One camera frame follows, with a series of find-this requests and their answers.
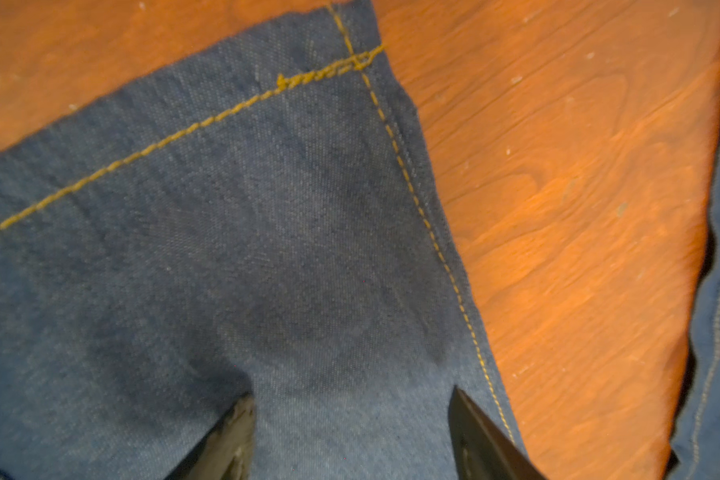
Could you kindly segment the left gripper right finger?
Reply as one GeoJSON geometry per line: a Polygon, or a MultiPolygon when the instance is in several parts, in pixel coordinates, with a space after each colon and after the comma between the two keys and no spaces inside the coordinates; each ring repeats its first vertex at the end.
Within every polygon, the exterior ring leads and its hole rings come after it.
{"type": "Polygon", "coordinates": [[[545,480],[530,460],[455,386],[448,425],[460,480],[545,480]]]}

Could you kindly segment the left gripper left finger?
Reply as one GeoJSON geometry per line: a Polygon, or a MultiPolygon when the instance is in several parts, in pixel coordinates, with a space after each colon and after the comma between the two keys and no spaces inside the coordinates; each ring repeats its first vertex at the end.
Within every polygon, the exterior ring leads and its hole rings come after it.
{"type": "Polygon", "coordinates": [[[240,397],[167,476],[177,480],[246,480],[255,448],[256,404],[240,397]]]}

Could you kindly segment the dark blue denim trousers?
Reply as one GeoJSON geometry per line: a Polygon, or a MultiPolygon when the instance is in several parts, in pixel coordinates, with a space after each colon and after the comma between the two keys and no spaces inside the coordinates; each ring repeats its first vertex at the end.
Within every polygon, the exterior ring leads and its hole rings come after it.
{"type": "Polygon", "coordinates": [[[0,471],[659,479],[720,1],[0,1],[0,471]]]}

